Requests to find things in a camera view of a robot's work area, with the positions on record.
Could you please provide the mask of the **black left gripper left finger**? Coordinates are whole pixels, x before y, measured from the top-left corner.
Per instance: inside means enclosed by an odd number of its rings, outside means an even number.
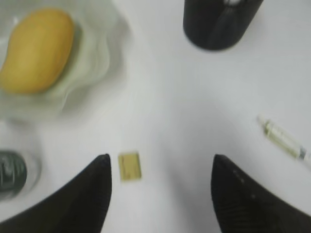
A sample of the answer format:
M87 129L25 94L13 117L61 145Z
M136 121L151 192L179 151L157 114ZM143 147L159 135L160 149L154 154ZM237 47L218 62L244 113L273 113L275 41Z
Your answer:
M112 193L109 154L96 157L57 192L1 222L2 233L99 233Z

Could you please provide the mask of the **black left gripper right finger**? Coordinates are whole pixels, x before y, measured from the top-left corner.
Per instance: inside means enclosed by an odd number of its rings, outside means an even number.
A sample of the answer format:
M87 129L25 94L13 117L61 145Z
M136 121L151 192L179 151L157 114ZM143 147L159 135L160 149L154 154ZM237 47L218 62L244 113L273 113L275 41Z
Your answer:
M309 233L311 217L258 184L225 155L216 154L211 199L223 233Z

